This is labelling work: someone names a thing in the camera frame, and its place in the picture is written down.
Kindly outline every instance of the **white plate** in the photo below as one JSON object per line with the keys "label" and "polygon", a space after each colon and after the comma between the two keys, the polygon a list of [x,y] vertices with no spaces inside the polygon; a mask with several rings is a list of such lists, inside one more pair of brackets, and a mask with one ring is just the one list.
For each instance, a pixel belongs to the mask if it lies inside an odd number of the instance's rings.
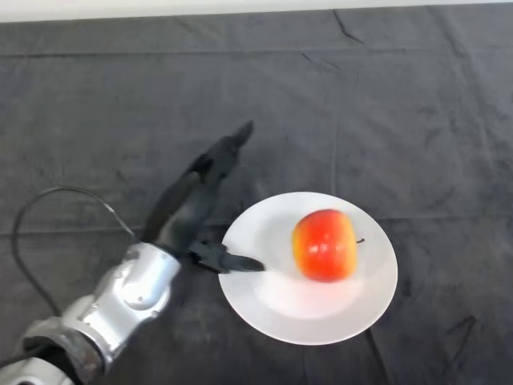
{"label": "white plate", "polygon": [[[346,213],[356,238],[356,272],[341,282],[305,278],[295,265],[292,232],[305,215],[321,209]],[[262,273],[220,274],[224,295],[251,326],[281,341],[324,345],[364,331],[394,296],[398,265],[382,228],[367,213],[340,198],[317,192],[270,197],[243,212],[223,243],[230,253],[265,264]]]}

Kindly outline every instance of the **black cable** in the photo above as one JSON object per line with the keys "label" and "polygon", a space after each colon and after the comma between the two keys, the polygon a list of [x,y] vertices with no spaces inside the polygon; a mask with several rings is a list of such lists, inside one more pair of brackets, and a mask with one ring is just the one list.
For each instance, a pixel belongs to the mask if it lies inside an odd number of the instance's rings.
{"label": "black cable", "polygon": [[93,199],[95,199],[97,202],[101,203],[103,207],[105,207],[112,216],[117,220],[117,222],[121,225],[121,227],[129,233],[132,237],[135,238],[135,234],[131,229],[127,226],[127,224],[121,219],[121,217],[115,212],[115,210],[101,197],[97,196],[96,194],[80,187],[73,187],[73,186],[55,186],[52,188],[48,188],[46,190],[41,191],[39,194],[37,194],[35,197],[30,199],[28,202],[26,202],[18,211],[16,214],[16,218],[14,219],[14,224],[12,228],[12,232],[10,234],[10,247],[13,255],[14,262],[16,262],[16,265],[21,270],[23,275],[25,275],[27,281],[34,287],[34,289],[41,295],[42,299],[45,300],[45,302],[48,304],[48,306],[51,308],[52,312],[56,317],[61,316],[61,310],[55,303],[54,299],[51,297],[51,295],[41,286],[41,284],[38,282],[38,280],[32,275],[32,273],[27,269],[25,262],[21,259],[19,255],[19,247],[18,247],[18,237],[19,237],[19,230],[22,225],[23,218],[25,214],[27,213],[28,209],[37,201],[40,199],[59,191],[67,191],[72,193],[79,193],[83,195],[87,195]]}

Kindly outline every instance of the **white wall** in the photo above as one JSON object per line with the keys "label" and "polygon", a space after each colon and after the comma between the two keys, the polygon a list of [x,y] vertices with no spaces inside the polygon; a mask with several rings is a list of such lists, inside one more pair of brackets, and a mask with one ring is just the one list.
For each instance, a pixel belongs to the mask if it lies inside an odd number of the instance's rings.
{"label": "white wall", "polygon": [[508,0],[0,0],[0,22],[123,18],[173,14],[231,14]]}

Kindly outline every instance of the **apple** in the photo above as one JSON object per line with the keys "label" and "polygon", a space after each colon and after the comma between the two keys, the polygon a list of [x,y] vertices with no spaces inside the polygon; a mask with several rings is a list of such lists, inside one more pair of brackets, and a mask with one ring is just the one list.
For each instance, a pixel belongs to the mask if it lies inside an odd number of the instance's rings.
{"label": "apple", "polygon": [[293,231],[293,254],[299,270],[319,282],[336,282],[356,269],[357,242],[344,213],[326,209],[301,219]]}

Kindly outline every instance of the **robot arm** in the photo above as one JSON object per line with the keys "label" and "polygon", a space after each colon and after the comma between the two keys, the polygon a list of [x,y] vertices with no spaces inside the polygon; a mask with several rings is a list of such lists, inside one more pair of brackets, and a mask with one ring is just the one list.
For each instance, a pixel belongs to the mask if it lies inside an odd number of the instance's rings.
{"label": "robot arm", "polygon": [[195,241],[251,133],[252,124],[246,124],[198,157],[160,198],[141,242],[130,246],[96,291],[75,301],[62,317],[32,324],[18,351],[35,350],[34,357],[4,367],[0,384],[85,384],[105,374],[138,326],[168,304],[184,257],[219,273],[263,270],[260,262],[231,255],[222,245]]}

